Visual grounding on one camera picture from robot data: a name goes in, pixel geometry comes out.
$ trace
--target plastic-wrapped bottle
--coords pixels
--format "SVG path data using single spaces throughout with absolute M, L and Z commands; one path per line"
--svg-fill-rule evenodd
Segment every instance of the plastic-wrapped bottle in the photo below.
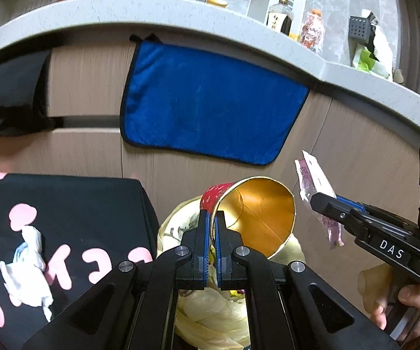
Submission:
M 268 10 L 267 26 L 276 32 L 289 35 L 294 14 L 289 0 L 279 0 L 279 3 L 272 5 Z
M 322 12 L 312 9 L 309 16 L 302 26 L 299 42 L 306 48 L 318 54 L 323 49 L 323 39 L 325 37 L 325 27 L 322 22 Z

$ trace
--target countertop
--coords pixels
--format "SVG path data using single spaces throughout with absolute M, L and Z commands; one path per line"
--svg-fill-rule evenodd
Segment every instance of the countertop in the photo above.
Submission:
M 1 26 L 0 50 L 41 34 L 97 24 L 181 28 L 249 46 L 323 83 L 360 95 L 420 128 L 419 94 L 351 67 L 328 62 L 251 18 L 192 0 L 66 0 L 53 3 Z

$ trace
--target round metal bolt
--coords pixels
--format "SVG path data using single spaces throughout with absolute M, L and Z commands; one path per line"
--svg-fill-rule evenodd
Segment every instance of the round metal bolt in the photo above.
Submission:
M 184 255 L 187 255 L 189 253 L 189 248 L 187 246 L 178 246 L 174 250 L 176 255 L 179 255 L 180 257 L 183 257 Z
M 248 247 L 245 247 L 245 246 L 239 246 L 236 249 L 236 254 L 240 255 L 241 257 L 245 257 L 249 253 L 250 253 L 250 249 Z
M 305 264 L 302 262 L 292 262 L 291 263 L 291 270 L 294 272 L 304 272 L 305 271 Z
M 130 270 L 132 270 L 132 268 L 134 268 L 134 263 L 125 260 L 124 262 L 120 263 L 120 271 L 122 272 L 129 272 Z

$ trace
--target tiled wall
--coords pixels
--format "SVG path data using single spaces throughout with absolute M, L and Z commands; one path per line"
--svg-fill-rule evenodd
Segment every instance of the tiled wall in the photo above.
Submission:
M 360 16 L 362 9 L 369 9 L 378 18 L 379 25 L 393 51 L 393 66 L 399 63 L 400 21 L 397 0 L 307 0 L 304 20 L 310 9 L 322 11 L 325 25 L 325 42 L 321 55 L 332 62 L 351 64 L 355 47 L 347 37 L 349 17 Z

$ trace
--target black fabric with pink print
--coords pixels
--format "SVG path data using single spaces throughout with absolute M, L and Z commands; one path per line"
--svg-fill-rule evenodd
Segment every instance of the black fabric with pink print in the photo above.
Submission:
M 156 257 L 159 225 L 137 180 L 0 173 L 0 261 L 12 262 L 24 225 L 43 235 L 54 316 L 121 261 Z M 46 323 L 9 298 L 0 272 L 0 343 L 19 350 Z

